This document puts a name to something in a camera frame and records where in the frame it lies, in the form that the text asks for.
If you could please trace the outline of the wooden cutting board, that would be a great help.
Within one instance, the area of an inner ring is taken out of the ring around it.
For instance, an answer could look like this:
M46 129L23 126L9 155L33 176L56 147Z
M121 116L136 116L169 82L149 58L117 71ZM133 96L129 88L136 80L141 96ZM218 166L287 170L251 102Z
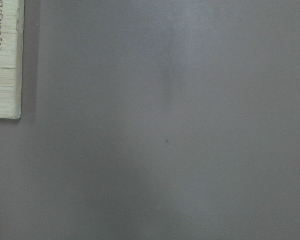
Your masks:
M0 0L0 119L22 112L24 0Z

